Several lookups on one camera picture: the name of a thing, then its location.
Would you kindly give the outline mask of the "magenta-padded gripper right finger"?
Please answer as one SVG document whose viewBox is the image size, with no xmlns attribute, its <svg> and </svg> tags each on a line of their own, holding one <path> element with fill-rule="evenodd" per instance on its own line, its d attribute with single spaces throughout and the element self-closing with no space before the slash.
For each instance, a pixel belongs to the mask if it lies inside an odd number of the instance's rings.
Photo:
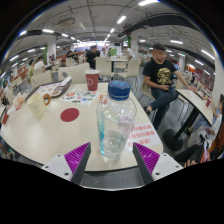
<svg viewBox="0 0 224 224">
<path fill-rule="evenodd" d="M 182 166 L 169 154 L 158 154 L 136 142 L 133 143 L 133 154 L 145 185 L 182 169 Z"/>
</svg>

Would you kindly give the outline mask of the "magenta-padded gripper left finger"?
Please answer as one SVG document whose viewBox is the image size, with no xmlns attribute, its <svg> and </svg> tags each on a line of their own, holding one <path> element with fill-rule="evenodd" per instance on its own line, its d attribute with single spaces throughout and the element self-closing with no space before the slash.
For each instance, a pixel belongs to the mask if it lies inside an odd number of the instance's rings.
<svg viewBox="0 0 224 224">
<path fill-rule="evenodd" d="M 79 185 L 90 154 L 91 143 L 88 142 L 66 154 L 56 154 L 42 169 Z"/>
</svg>

